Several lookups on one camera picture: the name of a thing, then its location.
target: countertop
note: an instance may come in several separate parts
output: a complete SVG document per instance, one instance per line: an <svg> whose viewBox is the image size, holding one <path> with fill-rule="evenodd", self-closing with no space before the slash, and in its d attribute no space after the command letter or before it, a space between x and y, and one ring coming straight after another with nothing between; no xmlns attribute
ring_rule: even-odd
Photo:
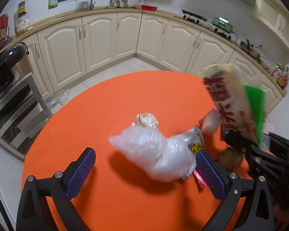
<svg viewBox="0 0 289 231"><path fill-rule="evenodd" d="M280 91L280 93L283 96L286 96L287 91L283 90L277 83L276 81L271 77L271 75L252 57L250 57L247 53L245 53L239 46L234 44L233 42L228 41L227 39L217 35L213 30L206 29L204 27L201 27L197 24L188 22L184 19L181 19L178 14L173 14L170 12L162 11L162 10L157 10L156 12L153 11L147 11L147 10L142 10L140 7L129 7L129 8L108 8L108 7L97 7L94 10L74 10L74 11L69 11L63 14L59 14L47 19L44 19L38 23L33 24L33 28L25 33L23 33L20 36L13 36L13 41L9 43L7 46L5 46L2 50L0 50L0 53L3 52L5 49L8 47L12 46L15 43L20 42L21 40L25 39L26 37L46 28L49 26L52 26L56 23L67 21L70 19L78 18L78 17L84 17L84 16L89 16L89 15L95 15L95 14L103 14L103 13L117 13L117 12L133 12L133 13L145 13L145 14L150 14L150 15L156 15L164 18L171 19L173 21L177 21L180 23L184 23L188 26L197 28L209 35L214 36L215 38L219 39L220 41L226 43L230 47L232 47L234 50L239 52L241 55L243 55L245 58L247 58L249 61L251 61L254 65L256 65L274 84L276 84L276 87Z"/></svg>

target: red tray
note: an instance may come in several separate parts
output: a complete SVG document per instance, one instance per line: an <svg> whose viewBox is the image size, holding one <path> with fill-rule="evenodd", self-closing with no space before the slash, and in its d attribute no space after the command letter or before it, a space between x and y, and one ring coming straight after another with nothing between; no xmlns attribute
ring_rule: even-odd
<svg viewBox="0 0 289 231"><path fill-rule="evenodd" d="M149 6L149 5L141 5L142 10L148 10L148 11L156 11L157 7Z"/></svg>

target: blue gripper pad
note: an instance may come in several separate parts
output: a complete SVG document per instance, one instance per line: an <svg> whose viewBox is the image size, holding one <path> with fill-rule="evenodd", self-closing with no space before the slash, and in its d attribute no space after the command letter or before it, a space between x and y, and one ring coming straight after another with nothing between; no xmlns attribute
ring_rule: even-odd
<svg viewBox="0 0 289 231"><path fill-rule="evenodd" d="M69 200L76 198L95 164L95 151L90 151L82 159L66 184L66 196Z"/></svg>
<svg viewBox="0 0 289 231"><path fill-rule="evenodd" d="M219 173L215 170L212 163L215 163L213 160L210 162L207 156L211 159L209 154L205 150L198 151L196 155L196 165L199 168L201 174L211 190L212 195L215 199L223 201L226 195L225 182L220 177Z"/></svg>

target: round table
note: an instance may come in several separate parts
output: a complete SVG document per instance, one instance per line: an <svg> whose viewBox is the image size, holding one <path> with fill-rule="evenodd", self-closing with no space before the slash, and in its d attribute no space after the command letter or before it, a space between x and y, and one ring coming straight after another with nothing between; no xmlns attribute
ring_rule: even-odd
<svg viewBox="0 0 289 231"><path fill-rule="evenodd" d="M219 205L209 188L200 190L193 176L186 181L156 182L108 142L135 121L152 113L168 138L193 128L214 103L201 79L179 72L146 71L104 81L59 110L40 132L25 158L22 185L64 171L86 147L96 163L77 198L76 210L94 231L201 230ZM205 136L212 157L226 148L220 130ZM248 178L246 161L237 168ZM60 230L66 230L51 198L50 209ZM227 229L238 217L241 199Z"/></svg>

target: dish soap bottle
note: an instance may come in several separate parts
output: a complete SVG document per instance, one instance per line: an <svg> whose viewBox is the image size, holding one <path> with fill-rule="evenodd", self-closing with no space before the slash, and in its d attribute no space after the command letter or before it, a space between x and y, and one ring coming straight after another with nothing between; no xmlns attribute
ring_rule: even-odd
<svg viewBox="0 0 289 231"><path fill-rule="evenodd" d="M27 12L25 11L25 1L18 4L18 17L16 20L16 32L17 36L21 35L22 33L26 32L29 28L30 22Z"/></svg>
<svg viewBox="0 0 289 231"><path fill-rule="evenodd" d="M48 9L56 8L58 6L58 0L48 0Z"/></svg>

